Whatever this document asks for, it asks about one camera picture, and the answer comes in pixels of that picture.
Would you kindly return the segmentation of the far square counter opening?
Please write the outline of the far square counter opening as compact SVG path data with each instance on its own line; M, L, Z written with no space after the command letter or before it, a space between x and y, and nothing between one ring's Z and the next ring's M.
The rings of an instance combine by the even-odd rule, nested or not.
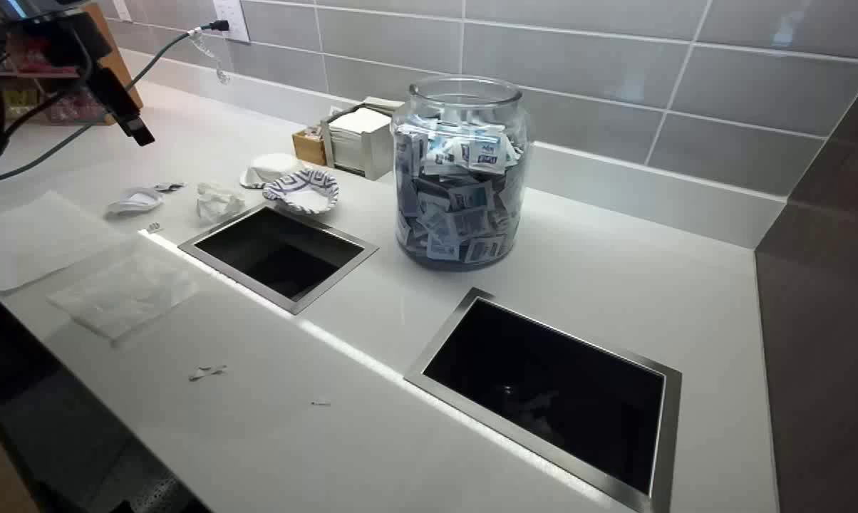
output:
M376 253L364 240L274 209L208 229L183 252L288 313L304 310Z

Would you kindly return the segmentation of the square counter opening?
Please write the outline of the square counter opening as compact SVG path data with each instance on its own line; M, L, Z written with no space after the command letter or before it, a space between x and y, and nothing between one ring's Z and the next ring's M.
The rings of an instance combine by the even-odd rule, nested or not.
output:
M208 229L183 252L288 313L304 310L376 253L364 240L274 209Z
M676 367L470 289L403 379L631 513L670 513Z

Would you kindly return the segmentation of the crumpled white serviette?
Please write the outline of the crumpled white serviette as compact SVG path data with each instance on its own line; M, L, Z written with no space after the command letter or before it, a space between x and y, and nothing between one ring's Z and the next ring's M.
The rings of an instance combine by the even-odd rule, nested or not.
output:
M234 219L245 209L242 196L208 182L195 185L195 216L211 223Z

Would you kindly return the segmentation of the near square counter opening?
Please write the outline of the near square counter opening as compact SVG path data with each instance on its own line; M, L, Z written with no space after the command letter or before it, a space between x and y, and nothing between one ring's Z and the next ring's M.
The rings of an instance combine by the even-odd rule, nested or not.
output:
M631 513L670 513L676 367L470 289L403 379Z

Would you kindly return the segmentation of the glass jar of packets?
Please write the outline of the glass jar of packets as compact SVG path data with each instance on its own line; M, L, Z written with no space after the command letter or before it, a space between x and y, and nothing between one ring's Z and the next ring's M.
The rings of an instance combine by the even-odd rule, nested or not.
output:
M413 82L392 115L399 247L438 270L502 262L516 245L526 158L516 85L483 76Z

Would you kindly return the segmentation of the metal napkin dispenser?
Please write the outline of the metal napkin dispenser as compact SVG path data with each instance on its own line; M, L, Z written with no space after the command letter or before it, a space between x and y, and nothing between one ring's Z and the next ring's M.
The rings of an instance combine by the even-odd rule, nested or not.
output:
M378 179L392 168L391 118L355 106L324 124L331 165Z

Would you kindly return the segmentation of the upturned white paper bowl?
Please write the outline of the upturned white paper bowl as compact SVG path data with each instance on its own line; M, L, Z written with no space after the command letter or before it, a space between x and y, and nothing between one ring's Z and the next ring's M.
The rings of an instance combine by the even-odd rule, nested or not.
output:
M238 185L258 190L264 182L274 182L282 173L292 173L298 159L292 155L262 155L238 173Z

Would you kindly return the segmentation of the white plastic lid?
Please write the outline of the white plastic lid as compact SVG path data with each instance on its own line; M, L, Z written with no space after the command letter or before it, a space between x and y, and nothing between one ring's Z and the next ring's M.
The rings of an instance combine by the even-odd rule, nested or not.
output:
M158 209L158 196L151 189L130 189L118 200L113 200L106 215L107 216L135 216Z

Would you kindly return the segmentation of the translucent paper sheet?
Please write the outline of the translucent paper sheet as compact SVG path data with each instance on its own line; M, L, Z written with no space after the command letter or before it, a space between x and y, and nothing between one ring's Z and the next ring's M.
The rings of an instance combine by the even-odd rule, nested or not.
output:
M183 256L138 240L98 270L50 296L61 313L116 342L202 290L202 275Z

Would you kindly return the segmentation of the large white paper sheet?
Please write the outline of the large white paper sheet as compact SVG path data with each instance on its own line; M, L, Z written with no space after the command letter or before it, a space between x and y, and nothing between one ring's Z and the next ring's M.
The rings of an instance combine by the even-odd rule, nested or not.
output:
M0 295L16 290L121 242L121 233L49 190L0 210Z

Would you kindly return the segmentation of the wall power outlet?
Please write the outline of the wall power outlet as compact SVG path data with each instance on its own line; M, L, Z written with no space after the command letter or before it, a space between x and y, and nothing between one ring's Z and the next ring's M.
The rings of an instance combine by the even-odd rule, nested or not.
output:
M212 0L212 12L218 19L227 24L227 39L234 44L250 44L242 0Z

